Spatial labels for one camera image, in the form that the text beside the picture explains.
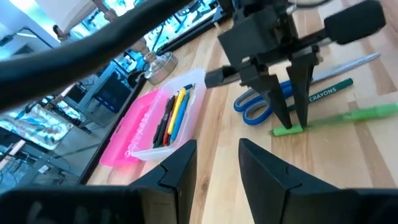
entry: laboratory bench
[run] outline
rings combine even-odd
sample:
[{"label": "laboratory bench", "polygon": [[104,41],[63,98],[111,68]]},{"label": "laboratory bench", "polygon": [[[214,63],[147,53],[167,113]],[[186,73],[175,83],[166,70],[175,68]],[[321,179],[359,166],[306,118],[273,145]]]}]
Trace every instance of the laboratory bench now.
[{"label": "laboratory bench", "polygon": [[[324,62],[316,67],[315,73],[374,52],[381,53],[381,56],[350,72],[312,86],[311,93],[347,78],[354,81],[352,87],[311,104],[309,121],[357,108],[398,102],[398,5],[394,1],[381,2],[387,26],[367,39],[345,46],[331,44],[322,48]],[[300,36],[322,28],[322,20],[326,16],[350,4],[354,2],[338,0],[319,9],[295,12]],[[176,50],[174,54],[179,63],[168,79],[193,68],[201,67],[209,71],[228,64],[216,37],[231,25],[231,21],[226,22]],[[287,79],[287,65],[288,63],[281,63],[270,70],[283,81]],[[162,83],[157,86],[145,83],[139,95],[161,85]],[[191,223],[253,223],[239,173],[240,138],[248,138],[283,160],[340,188],[396,188],[398,117],[328,126],[300,134],[274,137],[268,131],[281,125],[275,115],[260,125],[248,126],[244,124],[242,114],[234,111],[235,99],[246,90],[246,87],[234,83],[206,92],[193,135],[198,146],[198,167]],[[130,104],[127,102],[123,110],[127,110]],[[107,141],[104,140],[101,147],[106,147]],[[92,161],[91,169],[86,170],[81,178],[82,184],[127,185],[159,163],[141,161],[127,166],[108,167],[98,164],[98,160],[99,158]]]}]

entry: blue scissors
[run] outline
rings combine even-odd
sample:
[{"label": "blue scissors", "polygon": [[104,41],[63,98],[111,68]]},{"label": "blue scissors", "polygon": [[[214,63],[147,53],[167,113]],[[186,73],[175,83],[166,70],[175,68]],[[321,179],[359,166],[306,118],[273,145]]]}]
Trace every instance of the blue scissors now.
[{"label": "blue scissors", "polygon": [[[379,56],[379,53],[375,53],[355,60],[351,60],[341,65],[337,65],[330,70],[320,72],[314,75],[311,84],[318,83],[320,81],[350,71],[360,65],[363,65],[378,58]],[[285,100],[293,95],[290,80],[284,81],[279,85],[282,89]],[[266,107],[266,110],[264,112],[262,112],[259,116],[253,116],[256,110],[263,107]],[[240,97],[238,97],[238,99],[235,100],[234,109],[237,112],[243,112],[243,121],[248,125],[260,124],[272,114],[272,108],[269,106],[269,103],[253,89],[250,89],[247,92],[243,93]]]}]

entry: yellow crayon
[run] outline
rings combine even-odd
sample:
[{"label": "yellow crayon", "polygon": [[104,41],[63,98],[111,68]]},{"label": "yellow crayon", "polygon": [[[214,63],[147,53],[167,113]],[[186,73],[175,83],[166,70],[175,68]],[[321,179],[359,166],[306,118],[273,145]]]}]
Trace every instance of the yellow crayon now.
[{"label": "yellow crayon", "polygon": [[174,110],[173,110],[173,116],[172,116],[172,119],[170,120],[170,126],[169,126],[169,128],[167,130],[168,134],[172,134],[173,133],[174,123],[175,123],[175,120],[177,119],[177,114],[178,114],[178,111],[180,109],[180,106],[181,106],[181,103],[182,103],[182,99],[184,98],[184,96],[185,96],[185,88],[182,88],[180,93],[178,94],[177,100],[175,102],[175,107],[174,107]]}]

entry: clear plastic container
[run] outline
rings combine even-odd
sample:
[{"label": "clear plastic container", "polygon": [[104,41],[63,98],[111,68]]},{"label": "clear plastic container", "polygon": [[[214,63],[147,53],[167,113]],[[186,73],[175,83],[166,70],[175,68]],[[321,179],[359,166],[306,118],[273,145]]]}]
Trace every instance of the clear plastic container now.
[{"label": "clear plastic container", "polygon": [[[153,138],[162,119],[167,100],[184,86],[195,84],[176,140],[167,147],[153,149]],[[160,89],[137,98],[113,133],[99,163],[121,166],[163,159],[192,138],[201,104],[206,93],[205,71],[195,69],[177,76]]]}]

